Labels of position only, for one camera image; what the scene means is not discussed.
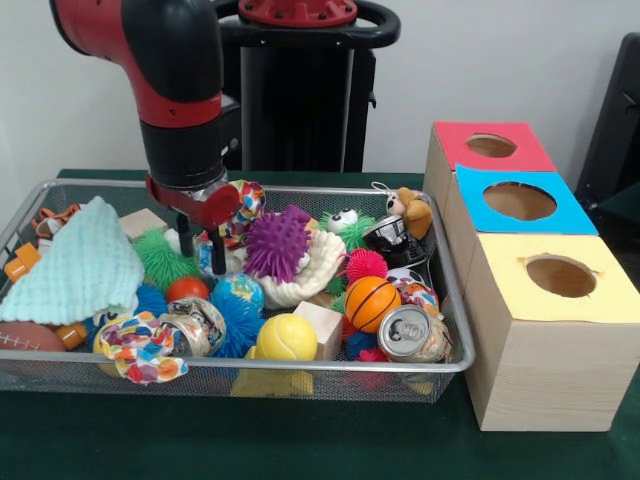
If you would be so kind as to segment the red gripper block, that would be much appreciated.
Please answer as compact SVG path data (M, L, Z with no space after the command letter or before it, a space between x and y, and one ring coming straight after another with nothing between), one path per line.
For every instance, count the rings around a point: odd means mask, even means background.
M183 256L192 257L194 254L189 220L209 229L212 271L215 275L224 275L224 241L218 226L231 220L240 208L240 195L236 187L228 182L214 182L203 190L183 191L161 186L150 175L146 177L146 187L157 203L178 212L177 232Z

